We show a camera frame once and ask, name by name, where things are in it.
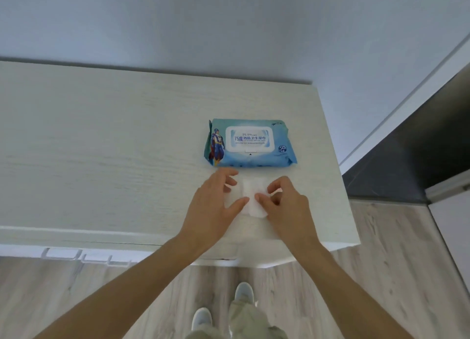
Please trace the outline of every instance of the cartoon superhero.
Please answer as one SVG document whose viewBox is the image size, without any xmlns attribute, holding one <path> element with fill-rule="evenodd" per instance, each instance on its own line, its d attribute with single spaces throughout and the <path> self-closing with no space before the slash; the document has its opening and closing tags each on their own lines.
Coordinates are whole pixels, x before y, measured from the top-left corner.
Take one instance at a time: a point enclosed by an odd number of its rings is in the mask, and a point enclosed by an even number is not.
<svg viewBox="0 0 470 339">
<path fill-rule="evenodd" d="M 211 136 L 211 154 L 209 159 L 214 159 L 214 166 L 217 166 L 222 158 L 224 158 L 224 138 L 219 135 L 219 129 L 214 129 Z"/>
</svg>

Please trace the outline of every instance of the wet wipes package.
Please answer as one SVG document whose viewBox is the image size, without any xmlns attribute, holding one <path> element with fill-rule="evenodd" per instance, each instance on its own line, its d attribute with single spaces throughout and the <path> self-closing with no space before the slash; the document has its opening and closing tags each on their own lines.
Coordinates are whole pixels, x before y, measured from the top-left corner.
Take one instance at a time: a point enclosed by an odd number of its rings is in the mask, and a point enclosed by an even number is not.
<svg viewBox="0 0 470 339">
<path fill-rule="evenodd" d="M 297 163 L 282 120 L 209 121 L 204 157 L 218 167 L 287 167 Z"/>
</svg>

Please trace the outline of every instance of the person's left arm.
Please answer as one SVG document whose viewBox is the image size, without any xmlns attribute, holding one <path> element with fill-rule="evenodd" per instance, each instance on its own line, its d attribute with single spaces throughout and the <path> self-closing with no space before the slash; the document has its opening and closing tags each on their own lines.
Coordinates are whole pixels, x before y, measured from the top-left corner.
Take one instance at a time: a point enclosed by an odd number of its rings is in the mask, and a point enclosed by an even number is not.
<svg viewBox="0 0 470 339">
<path fill-rule="evenodd" d="M 198 188 L 177 236 L 145 260 L 85 298 L 35 339 L 120 339 L 186 266 L 212 247 L 243 209 L 248 198 L 224 206 L 231 177 L 238 171 L 220 168 Z"/>
</svg>

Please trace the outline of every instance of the person's left hand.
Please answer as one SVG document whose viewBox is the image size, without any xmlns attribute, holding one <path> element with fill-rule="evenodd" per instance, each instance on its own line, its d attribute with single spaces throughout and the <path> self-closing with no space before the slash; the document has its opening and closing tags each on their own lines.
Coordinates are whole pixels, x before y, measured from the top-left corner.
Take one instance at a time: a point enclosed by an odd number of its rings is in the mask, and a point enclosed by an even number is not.
<svg viewBox="0 0 470 339">
<path fill-rule="evenodd" d="M 233 219 L 250 200 L 243 197 L 230 207 L 225 207 L 224 193 L 231 190 L 226 184 L 235 186 L 237 181 L 231 176 L 237 174 L 238 171 L 233 168 L 219 168 L 198 188 L 189 205 L 178 236 L 195 244 L 201 254 L 219 241 Z"/>
</svg>

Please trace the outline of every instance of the shoe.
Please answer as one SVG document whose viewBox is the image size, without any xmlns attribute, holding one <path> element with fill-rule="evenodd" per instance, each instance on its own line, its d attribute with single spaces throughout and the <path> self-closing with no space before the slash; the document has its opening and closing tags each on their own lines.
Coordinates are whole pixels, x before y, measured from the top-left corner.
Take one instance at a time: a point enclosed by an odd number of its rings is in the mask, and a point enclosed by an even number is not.
<svg viewBox="0 0 470 339">
<path fill-rule="evenodd" d="M 211 312 L 207 308 L 199 308 L 194 313 L 193 323 L 191 324 L 191 330 L 197 330 L 197 327 L 201 324 L 208 324 L 212 326 Z"/>
<path fill-rule="evenodd" d="M 253 287 L 248 282 L 240 283 L 235 290 L 235 301 L 242 300 L 251 304 L 255 304 L 255 294 Z"/>
</svg>

